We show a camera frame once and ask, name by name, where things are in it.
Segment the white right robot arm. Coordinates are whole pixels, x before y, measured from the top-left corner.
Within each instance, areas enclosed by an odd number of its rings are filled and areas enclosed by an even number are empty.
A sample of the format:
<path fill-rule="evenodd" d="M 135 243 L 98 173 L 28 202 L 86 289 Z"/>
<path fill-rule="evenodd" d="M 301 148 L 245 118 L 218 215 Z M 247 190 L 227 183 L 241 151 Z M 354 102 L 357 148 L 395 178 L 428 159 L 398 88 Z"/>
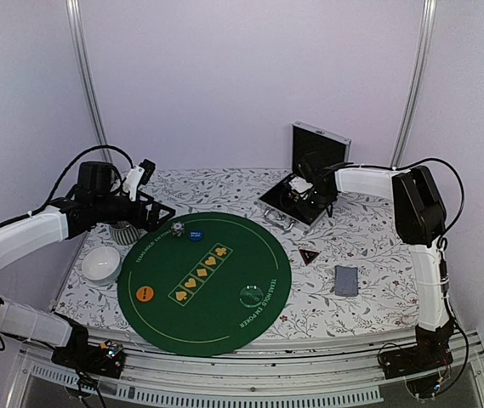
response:
<path fill-rule="evenodd" d="M 318 191 L 331 196 L 357 193 L 392 201 L 396 233 L 411 255 L 419 298 L 415 327 L 417 346 L 409 363 L 428 370 L 447 348 L 454 318 L 447 304 L 449 276 L 444 259 L 447 212 L 430 170 L 421 162 L 407 167 L 382 167 L 341 162 L 316 170 L 299 165 L 311 183 L 304 196 Z"/>

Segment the blue peach chip stack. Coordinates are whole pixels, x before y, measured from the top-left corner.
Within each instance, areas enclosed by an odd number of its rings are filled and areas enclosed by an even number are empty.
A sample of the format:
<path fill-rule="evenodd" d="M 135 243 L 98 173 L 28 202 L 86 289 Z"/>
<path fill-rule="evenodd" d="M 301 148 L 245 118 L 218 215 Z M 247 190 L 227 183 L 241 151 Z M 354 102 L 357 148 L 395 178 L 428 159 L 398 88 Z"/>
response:
<path fill-rule="evenodd" d="M 174 237 L 181 237 L 185 233 L 185 225 L 180 221 L 173 222 L 170 229 Z"/>

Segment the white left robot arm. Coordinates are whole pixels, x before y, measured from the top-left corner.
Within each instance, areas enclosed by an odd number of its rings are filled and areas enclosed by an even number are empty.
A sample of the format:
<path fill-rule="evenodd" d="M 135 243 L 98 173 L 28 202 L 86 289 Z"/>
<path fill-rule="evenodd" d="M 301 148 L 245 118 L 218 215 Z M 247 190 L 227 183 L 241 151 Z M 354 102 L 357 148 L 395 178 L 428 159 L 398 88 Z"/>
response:
<path fill-rule="evenodd" d="M 0 272 L 25 266 L 25 278 L 65 265 L 51 245 L 71 240 L 97 224 L 126 222 L 138 230 L 154 231 L 175 211 L 141 191 L 155 170 L 151 161 L 133 166 L 126 176 L 102 161 L 79 167 L 77 182 L 65 197 L 52 197 L 40 209 L 0 227 Z M 96 360 L 94 347 L 74 336 L 75 324 L 32 306 L 0 296 L 0 333 L 63 347 L 63 355 L 78 369 Z"/>

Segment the orange big blind button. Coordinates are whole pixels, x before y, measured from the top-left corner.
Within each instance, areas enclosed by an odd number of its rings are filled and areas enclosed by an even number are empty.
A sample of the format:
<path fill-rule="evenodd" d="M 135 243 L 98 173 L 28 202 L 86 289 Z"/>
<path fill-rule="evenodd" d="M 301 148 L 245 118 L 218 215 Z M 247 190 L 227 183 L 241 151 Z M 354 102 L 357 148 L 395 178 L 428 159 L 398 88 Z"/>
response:
<path fill-rule="evenodd" d="M 136 298 L 141 303 L 150 302 L 155 296 L 155 291 L 151 286 L 141 286 L 136 291 Z"/>

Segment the blue small blind button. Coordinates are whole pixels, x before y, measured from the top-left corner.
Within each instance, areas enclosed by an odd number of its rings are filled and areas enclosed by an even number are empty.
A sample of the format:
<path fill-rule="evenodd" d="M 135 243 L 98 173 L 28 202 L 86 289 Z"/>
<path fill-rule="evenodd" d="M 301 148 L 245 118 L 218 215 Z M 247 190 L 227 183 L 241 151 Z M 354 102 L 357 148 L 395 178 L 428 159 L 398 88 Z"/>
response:
<path fill-rule="evenodd" d="M 192 229 L 189 231 L 188 238 L 190 241 L 201 241 L 204 237 L 204 233 L 200 229 Z"/>

